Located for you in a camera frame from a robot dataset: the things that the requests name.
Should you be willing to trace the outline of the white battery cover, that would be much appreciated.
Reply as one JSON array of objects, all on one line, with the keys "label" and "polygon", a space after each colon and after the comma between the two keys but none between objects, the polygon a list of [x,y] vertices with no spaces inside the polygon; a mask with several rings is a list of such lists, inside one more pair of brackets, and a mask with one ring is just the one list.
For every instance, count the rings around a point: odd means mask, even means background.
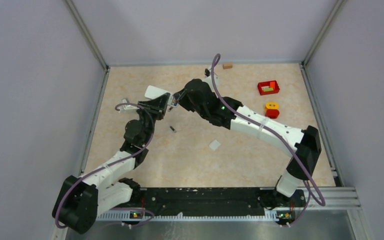
[{"label": "white battery cover", "polygon": [[212,151],[216,151],[220,146],[221,146],[221,143],[220,143],[217,139],[214,139],[214,140],[208,145],[208,147],[209,147]]}]

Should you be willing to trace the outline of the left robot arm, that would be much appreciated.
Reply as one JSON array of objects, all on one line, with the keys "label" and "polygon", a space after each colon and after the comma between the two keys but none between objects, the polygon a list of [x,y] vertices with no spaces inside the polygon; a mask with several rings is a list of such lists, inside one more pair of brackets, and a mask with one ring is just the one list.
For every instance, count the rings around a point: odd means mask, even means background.
[{"label": "left robot arm", "polygon": [[52,210],[57,228],[84,234],[103,213],[120,204],[134,207],[140,202],[140,185],[122,176],[145,160],[155,123],[164,118],[172,100],[166,92],[134,104],[139,118],[125,125],[124,143],[114,156],[89,173],[64,180]]}]

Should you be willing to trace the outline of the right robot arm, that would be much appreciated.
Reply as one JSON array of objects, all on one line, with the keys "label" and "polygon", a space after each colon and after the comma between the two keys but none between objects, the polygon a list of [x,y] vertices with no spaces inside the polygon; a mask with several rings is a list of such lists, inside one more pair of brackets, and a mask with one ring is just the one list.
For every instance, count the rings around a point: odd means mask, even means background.
[{"label": "right robot arm", "polygon": [[181,107],[197,113],[210,124],[249,134],[272,144],[290,157],[273,192],[273,200],[277,205],[287,206],[302,182],[315,184],[313,173],[322,150],[317,128],[309,125],[300,129],[279,123],[236,99],[221,97],[218,91],[211,89],[201,79],[189,81],[173,96]]}]

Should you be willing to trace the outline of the white remote control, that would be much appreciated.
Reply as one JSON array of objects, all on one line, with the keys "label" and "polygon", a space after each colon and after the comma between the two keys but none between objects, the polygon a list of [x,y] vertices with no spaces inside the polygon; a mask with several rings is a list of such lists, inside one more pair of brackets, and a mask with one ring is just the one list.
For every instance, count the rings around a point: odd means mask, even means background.
[{"label": "white remote control", "polygon": [[168,90],[165,90],[153,85],[149,85],[145,90],[144,97],[146,99],[153,100],[164,94],[169,94],[170,96],[172,95],[172,93],[169,92]]}]

